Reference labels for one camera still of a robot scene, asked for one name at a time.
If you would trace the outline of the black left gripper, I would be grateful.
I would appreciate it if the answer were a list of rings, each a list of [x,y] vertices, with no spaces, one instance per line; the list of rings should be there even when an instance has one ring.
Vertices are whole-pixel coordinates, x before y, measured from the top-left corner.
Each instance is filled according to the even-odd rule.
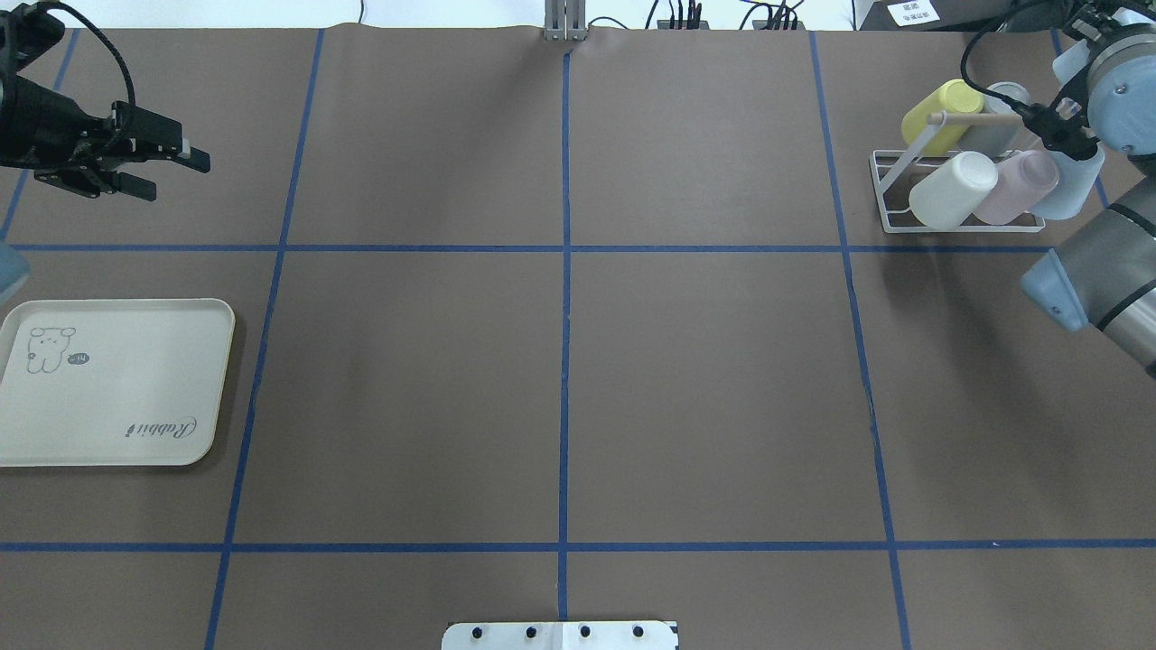
[[[191,147],[181,123],[126,102],[114,102],[112,115],[98,118],[75,99],[22,77],[25,66],[62,40],[66,29],[52,16],[53,7],[20,3],[3,12],[3,167],[30,170],[36,180],[88,199],[124,194],[149,202],[157,199],[151,180],[102,169],[108,148],[114,161],[165,160],[210,172],[210,154]]]

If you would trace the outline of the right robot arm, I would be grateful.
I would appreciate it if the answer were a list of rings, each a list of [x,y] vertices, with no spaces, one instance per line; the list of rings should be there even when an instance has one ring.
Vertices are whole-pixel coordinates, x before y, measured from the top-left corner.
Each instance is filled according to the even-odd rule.
[[[1061,328],[1098,330],[1153,375],[1153,9],[1085,1],[1062,30],[1058,93],[1023,115],[1061,170],[1038,213],[1074,217],[1085,198],[1102,209],[1051,248],[1022,289]]]

